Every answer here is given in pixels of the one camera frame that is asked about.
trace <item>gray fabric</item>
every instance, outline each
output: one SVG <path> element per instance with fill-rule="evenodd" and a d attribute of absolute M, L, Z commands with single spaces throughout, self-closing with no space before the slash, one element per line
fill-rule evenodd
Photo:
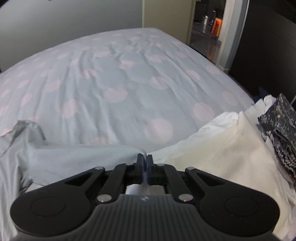
<path fill-rule="evenodd" d="M 154 28 L 60 44 L 5 71 L 0 85 L 0 135 L 28 119 L 57 144 L 122 144 L 147 152 L 254 103 L 206 58 Z"/>
<path fill-rule="evenodd" d="M 296 185 L 296 112 L 280 94 L 273 106 L 258 118 L 274 149 Z"/>
<path fill-rule="evenodd" d="M 95 166 L 110 170 L 120 163 L 135 162 L 138 153 L 146 155 L 123 145 L 57 145 L 45 140 L 36 123 L 19 121 L 0 137 L 0 240 L 17 234 L 10 206 L 32 182 L 48 185 Z"/>

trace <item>floor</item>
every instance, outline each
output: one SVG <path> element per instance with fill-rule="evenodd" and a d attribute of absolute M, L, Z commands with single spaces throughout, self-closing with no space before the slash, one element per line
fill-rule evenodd
<path fill-rule="evenodd" d="M 220 46 L 221 42 L 214 40 L 210 36 L 210 30 L 208 27 L 206 28 L 205 33 L 203 33 L 202 24 L 193 24 L 190 47 L 195 49 L 197 52 L 215 64 L 219 54 Z"/>

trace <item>doorway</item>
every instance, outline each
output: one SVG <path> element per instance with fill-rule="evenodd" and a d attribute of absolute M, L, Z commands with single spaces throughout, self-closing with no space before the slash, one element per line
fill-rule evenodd
<path fill-rule="evenodd" d="M 226 0 L 196 0 L 190 47 L 212 63 L 217 62 Z"/>

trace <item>beige door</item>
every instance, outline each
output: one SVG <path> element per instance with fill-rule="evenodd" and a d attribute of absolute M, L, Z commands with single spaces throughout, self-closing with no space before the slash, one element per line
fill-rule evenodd
<path fill-rule="evenodd" d="M 189 44 L 196 0 L 143 0 L 143 27 L 155 27 Z"/>

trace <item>bed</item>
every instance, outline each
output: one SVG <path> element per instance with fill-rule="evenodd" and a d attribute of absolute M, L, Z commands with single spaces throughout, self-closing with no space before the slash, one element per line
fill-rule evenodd
<path fill-rule="evenodd" d="M 225 73 L 155 28 L 60 44 L 2 73 L 0 85 L 1 135 L 28 119 L 55 143 L 124 144 L 147 152 L 253 104 Z"/>

